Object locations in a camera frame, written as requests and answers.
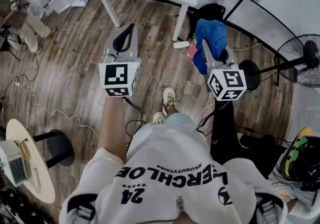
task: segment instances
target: round table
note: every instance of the round table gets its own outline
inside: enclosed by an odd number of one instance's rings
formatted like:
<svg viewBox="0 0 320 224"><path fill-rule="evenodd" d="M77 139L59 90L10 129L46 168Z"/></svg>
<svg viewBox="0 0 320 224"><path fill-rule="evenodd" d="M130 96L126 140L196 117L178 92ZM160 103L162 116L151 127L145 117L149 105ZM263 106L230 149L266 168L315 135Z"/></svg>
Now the round table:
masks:
<svg viewBox="0 0 320 224"><path fill-rule="evenodd" d="M56 194L49 174L49 168L58 163L63 166L70 166L73 163L74 150L68 137L56 129L45 134L31 136L18 120L11 119L6 127L6 139L25 143L29 157L24 160L27 176L27 181L24 185L39 200L48 204L53 203ZM43 159L36 146L36 142L45 139L47 140L49 152L52 155L52 158L47 161ZM36 169L38 173L41 187L39 191L35 187L32 169Z"/></svg>

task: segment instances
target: black backpack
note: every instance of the black backpack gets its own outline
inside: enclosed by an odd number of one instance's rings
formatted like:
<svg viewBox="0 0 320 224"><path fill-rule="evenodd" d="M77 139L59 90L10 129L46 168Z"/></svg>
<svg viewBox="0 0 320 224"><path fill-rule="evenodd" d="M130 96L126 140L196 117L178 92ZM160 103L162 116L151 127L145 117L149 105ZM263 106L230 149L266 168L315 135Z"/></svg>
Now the black backpack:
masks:
<svg viewBox="0 0 320 224"><path fill-rule="evenodd" d="M224 6L221 6L217 3L211 3L202 6L201 8L197 9L194 13L190 14L190 33L188 35L188 38L192 38L194 36L196 32L196 24L200 18L203 18L208 21L218 20L220 22L223 22L223 17L226 11L225 9L226 8Z"/></svg>

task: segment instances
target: electric fan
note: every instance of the electric fan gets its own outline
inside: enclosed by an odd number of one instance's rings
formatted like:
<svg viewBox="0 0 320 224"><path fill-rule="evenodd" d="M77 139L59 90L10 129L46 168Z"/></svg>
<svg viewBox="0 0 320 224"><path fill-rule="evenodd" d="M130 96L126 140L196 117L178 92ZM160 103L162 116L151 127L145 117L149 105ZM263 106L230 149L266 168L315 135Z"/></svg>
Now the electric fan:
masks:
<svg viewBox="0 0 320 224"><path fill-rule="evenodd" d="M320 35L304 34L288 40L278 50L281 58L274 57L275 66L259 70L257 65L245 60L239 64L244 70L247 90L255 90L260 83L260 74L278 70L293 83L307 87L320 87Z"/></svg>

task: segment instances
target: white cube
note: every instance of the white cube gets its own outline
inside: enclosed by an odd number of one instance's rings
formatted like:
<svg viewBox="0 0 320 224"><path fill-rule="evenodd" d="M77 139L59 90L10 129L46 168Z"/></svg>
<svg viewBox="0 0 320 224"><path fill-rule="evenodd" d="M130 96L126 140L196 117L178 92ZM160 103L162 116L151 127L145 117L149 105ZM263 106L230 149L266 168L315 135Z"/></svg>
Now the white cube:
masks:
<svg viewBox="0 0 320 224"><path fill-rule="evenodd" d="M100 85L108 97L132 96L139 77L139 62L99 64Z"/></svg>
<svg viewBox="0 0 320 224"><path fill-rule="evenodd" d="M247 89L243 70L212 70L207 83L217 101L238 100Z"/></svg>

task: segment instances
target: fan grille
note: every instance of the fan grille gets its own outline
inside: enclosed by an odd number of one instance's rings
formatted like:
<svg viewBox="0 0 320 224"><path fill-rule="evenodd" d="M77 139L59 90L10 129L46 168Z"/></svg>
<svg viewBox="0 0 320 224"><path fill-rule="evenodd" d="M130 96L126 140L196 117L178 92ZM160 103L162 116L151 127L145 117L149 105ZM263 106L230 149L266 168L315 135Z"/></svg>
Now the fan grille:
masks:
<svg viewBox="0 0 320 224"><path fill-rule="evenodd" d="M315 54L317 58L319 56L320 49L320 35L317 34L305 34L296 38L288 40L278 50L281 57L274 57L274 63L281 64L286 61L292 61L303 56L304 44L312 40L318 47L318 52ZM316 68L307 68L305 64L297 65L294 68L289 68L280 72L286 79L293 83L299 84L306 87L320 87L320 69L319 66Z"/></svg>

